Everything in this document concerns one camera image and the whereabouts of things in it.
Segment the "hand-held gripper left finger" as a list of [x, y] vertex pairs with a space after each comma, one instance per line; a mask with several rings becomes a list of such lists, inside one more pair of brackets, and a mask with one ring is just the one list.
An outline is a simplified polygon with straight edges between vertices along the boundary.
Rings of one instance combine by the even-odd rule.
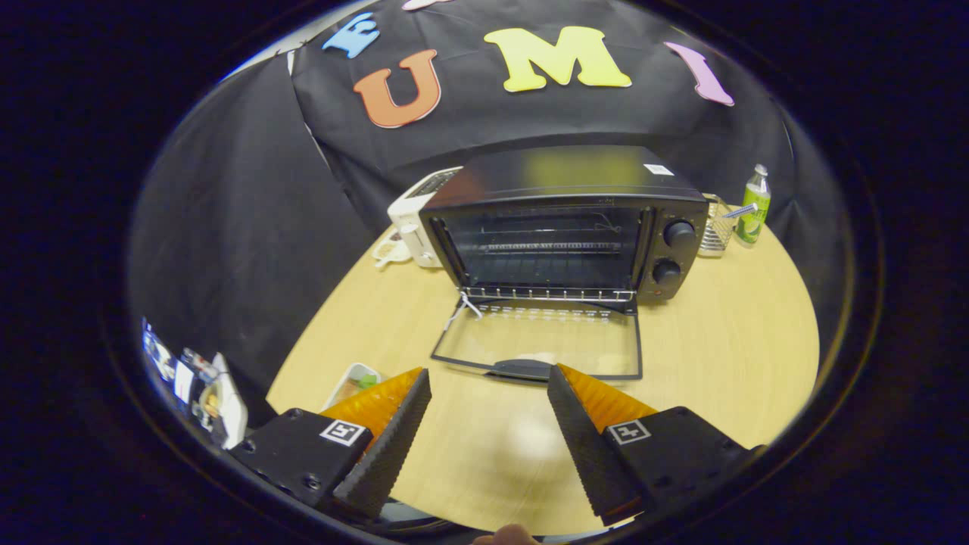
[[411, 369], [322, 412], [291, 408], [229, 452], [299, 503], [373, 519], [397, 483], [431, 399], [428, 369]]

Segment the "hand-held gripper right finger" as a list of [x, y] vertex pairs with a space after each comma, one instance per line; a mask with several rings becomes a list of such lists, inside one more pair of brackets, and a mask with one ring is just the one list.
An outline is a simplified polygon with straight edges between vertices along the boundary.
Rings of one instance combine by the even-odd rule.
[[596, 517], [613, 525], [704, 500], [758, 454], [685, 406], [655, 410], [570, 366], [547, 396]]

